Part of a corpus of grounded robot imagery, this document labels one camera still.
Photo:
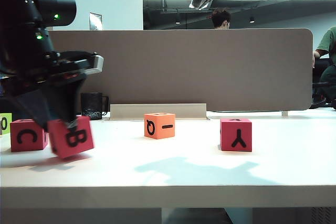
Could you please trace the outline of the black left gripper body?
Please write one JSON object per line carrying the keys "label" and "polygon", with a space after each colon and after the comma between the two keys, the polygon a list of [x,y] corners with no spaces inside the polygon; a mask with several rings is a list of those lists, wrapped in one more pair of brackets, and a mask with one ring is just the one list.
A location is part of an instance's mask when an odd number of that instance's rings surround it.
{"label": "black left gripper body", "polygon": [[76,96],[92,74],[92,53],[86,51],[51,52],[41,62],[19,61],[1,80],[4,95],[18,97],[40,91],[45,96]]}

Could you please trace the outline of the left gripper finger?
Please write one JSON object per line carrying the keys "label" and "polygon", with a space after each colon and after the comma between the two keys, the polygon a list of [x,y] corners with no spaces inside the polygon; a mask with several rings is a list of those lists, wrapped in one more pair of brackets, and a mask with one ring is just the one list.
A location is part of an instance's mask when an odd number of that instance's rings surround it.
{"label": "left gripper finger", "polygon": [[48,131],[47,122],[50,120],[50,112],[46,98],[40,90],[11,95],[12,102],[31,117],[45,131]]}
{"label": "left gripper finger", "polygon": [[77,129],[78,96],[86,77],[85,73],[64,73],[57,76],[53,83],[54,108],[68,130]]}

